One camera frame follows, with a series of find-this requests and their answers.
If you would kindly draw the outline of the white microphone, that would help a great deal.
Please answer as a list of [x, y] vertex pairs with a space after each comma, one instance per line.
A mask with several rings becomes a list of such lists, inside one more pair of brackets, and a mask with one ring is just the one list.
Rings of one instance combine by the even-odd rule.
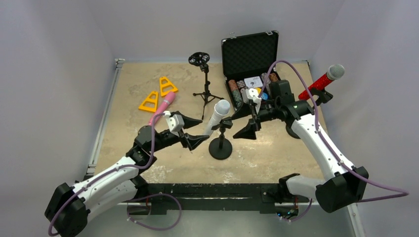
[[216, 125], [218, 125], [221, 120], [228, 115], [230, 110], [230, 102], [222, 99], [220, 101], [218, 101], [215, 106], [214, 106], [214, 110], [213, 113], [211, 115], [211, 118], [209, 119], [205, 130], [203, 132], [203, 135], [208, 135], [211, 136], [213, 133], [212, 128]]

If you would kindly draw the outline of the red glitter microphone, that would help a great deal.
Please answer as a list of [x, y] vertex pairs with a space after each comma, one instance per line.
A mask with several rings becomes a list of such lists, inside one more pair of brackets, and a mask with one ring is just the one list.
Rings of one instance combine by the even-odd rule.
[[341, 64], [334, 64], [329, 66], [328, 70], [319, 77], [315, 82], [313, 82], [309, 87], [308, 90], [310, 91], [311, 95], [314, 95], [314, 90], [322, 91], [324, 90], [329, 84], [338, 80], [343, 77], [345, 74], [345, 68]]

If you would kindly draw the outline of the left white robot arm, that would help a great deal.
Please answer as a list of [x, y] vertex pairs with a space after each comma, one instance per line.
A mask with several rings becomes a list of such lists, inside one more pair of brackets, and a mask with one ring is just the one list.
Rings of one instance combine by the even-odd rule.
[[155, 152], [180, 143], [190, 151], [208, 139], [184, 130], [202, 123], [179, 111], [157, 114], [141, 127], [133, 146], [115, 164], [84, 181], [56, 187], [45, 210], [50, 237], [75, 237], [96, 216], [135, 197], [147, 199], [147, 182], [141, 173], [157, 160]]

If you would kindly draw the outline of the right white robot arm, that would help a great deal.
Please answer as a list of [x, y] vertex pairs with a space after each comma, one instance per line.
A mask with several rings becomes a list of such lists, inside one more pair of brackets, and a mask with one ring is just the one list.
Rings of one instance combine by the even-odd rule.
[[277, 190], [270, 196], [278, 202], [292, 200], [295, 196], [310, 198], [316, 200], [327, 213], [361, 201], [369, 177], [367, 170], [356, 167], [338, 150], [328, 135], [323, 133], [309, 103], [295, 100], [287, 80], [273, 82], [269, 86], [273, 99], [267, 101], [268, 107], [265, 109], [260, 107], [261, 99], [256, 89], [244, 91], [244, 104], [233, 118], [251, 115], [251, 119], [233, 137], [255, 140], [262, 122], [274, 119], [284, 121], [287, 128], [306, 145], [324, 177], [319, 180], [298, 173], [288, 175], [279, 179]]

